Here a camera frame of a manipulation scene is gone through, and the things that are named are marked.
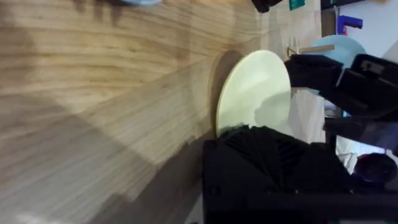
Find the black object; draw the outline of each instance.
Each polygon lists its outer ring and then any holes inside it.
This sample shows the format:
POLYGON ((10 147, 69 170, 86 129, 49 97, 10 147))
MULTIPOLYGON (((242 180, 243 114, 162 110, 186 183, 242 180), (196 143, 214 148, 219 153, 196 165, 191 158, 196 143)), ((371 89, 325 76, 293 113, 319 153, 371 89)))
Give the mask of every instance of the black object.
POLYGON ((269 8, 280 3, 282 0, 252 0, 257 11, 265 13, 269 11, 269 8))
POLYGON ((386 184, 397 175, 397 164, 385 154, 372 153, 361 156, 354 172, 368 182, 386 184))
POLYGON ((326 120, 325 131, 398 153, 396 63, 361 54, 342 71, 342 64, 322 55, 294 55, 285 65, 293 87, 319 90, 352 116, 326 120))
POLYGON ((349 174, 326 147, 267 127, 244 126, 207 141, 203 147, 205 222, 323 223, 352 218, 333 202, 317 197, 319 204, 314 206, 306 199, 307 195, 311 200, 314 195, 352 192, 349 174))
POLYGON ((334 6, 344 6, 364 0, 321 0, 321 10, 333 9, 334 6))

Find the green object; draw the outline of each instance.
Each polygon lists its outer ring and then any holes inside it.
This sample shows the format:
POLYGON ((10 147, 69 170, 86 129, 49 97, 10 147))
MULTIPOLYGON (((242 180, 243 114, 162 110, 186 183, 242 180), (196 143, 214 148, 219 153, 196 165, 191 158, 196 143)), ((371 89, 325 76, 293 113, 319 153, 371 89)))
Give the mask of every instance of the green object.
POLYGON ((300 8, 305 5, 305 0, 289 0, 290 10, 300 8))

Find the light blue bowl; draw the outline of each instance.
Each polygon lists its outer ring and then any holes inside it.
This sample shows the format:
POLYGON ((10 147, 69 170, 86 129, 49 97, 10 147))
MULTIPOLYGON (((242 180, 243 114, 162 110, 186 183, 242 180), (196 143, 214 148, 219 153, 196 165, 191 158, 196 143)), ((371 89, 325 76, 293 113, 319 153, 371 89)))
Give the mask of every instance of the light blue bowl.
MULTIPOLYGON (((323 45, 334 45, 335 49, 309 54, 324 55, 344 64, 343 68, 350 68, 358 54, 366 54, 365 49, 360 43, 358 43, 358 41, 345 35, 330 35, 327 37, 322 37, 321 39, 315 41, 311 47, 323 45)), ((310 92, 316 95, 319 93, 318 90, 310 90, 310 92)))
POLYGON ((160 3, 160 0, 123 0, 123 1, 137 6, 154 6, 160 3))

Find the wood grain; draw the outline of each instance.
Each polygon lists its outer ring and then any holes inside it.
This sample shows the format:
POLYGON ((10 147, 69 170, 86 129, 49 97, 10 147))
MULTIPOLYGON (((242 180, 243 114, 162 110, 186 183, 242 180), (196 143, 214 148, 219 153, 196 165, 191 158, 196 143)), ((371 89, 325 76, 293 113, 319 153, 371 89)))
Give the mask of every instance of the wood grain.
POLYGON ((0 0, 0 223, 180 223, 223 77, 319 38, 319 8, 0 0))

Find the cream plate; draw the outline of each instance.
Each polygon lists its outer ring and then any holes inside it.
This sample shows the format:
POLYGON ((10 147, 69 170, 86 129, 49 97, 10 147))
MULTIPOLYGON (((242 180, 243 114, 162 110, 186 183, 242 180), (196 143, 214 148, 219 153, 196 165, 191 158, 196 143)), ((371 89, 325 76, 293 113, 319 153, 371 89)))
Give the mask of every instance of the cream plate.
POLYGON ((290 111, 290 80, 284 62, 268 50, 244 57, 229 74, 216 115, 217 136, 248 124, 285 133, 290 111))

